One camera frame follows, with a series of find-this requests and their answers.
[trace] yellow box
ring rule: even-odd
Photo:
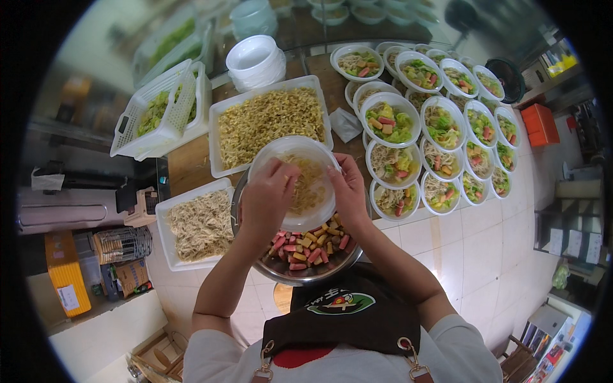
[[[72,232],[46,233],[45,255],[51,282],[66,315],[74,317],[91,310]]]

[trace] orange box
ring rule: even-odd
[[[72,232],[46,233],[45,255],[51,282],[66,315],[74,317],[91,310]]]
[[[531,146],[560,143],[560,136],[551,109],[534,104],[522,110],[522,119],[526,124]]]

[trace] apron logo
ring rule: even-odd
[[[360,292],[348,293],[336,297],[327,305],[309,306],[307,310],[320,315],[355,314],[374,305],[376,300]]]

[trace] metal basin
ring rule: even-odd
[[[234,218],[232,231],[235,237],[240,229],[240,198],[243,194],[243,189],[247,185],[247,173],[245,171],[238,181],[232,198],[231,214]],[[372,218],[372,208],[368,202],[368,191],[366,191],[365,196],[366,210],[368,216]],[[283,262],[279,257],[272,258],[266,254],[258,259],[253,267],[275,282],[288,286],[305,286],[321,282],[339,271],[351,267],[362,253],[362,249],[352,237],[344,250],[339,250],[330,256],[330,262],[327,264],[320,264],[304,270],[290,270],[289,263]]]

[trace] apron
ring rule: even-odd
[[[433,383],[428,367],[417,360],[421,337],[417,308],[401,299],[372,264],[360,262],[331,281],[295,287],[290,310],[264,324],[262,367],[251,383],[270,382],[272,358],[285,349],[340,343],[400,355],[411,366],[411,381]]]

